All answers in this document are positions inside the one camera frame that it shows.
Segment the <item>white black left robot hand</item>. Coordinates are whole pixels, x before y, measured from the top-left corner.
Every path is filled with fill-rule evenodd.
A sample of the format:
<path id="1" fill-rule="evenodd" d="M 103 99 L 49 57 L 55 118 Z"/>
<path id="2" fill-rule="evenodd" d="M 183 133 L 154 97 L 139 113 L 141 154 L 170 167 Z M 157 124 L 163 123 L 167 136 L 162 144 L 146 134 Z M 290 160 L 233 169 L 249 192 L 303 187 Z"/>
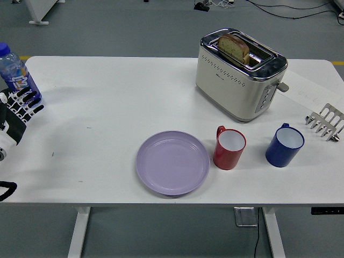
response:
<path id="1" fill-rule="evenodd" d="M 36 91 L 25 87 L 17 92 L 10 89 L 1 91 L 1 160 L 9 150 L 18 145 L 24 135 L 27 123 L 41 111 L 41 98 L 32 99 Z"/>

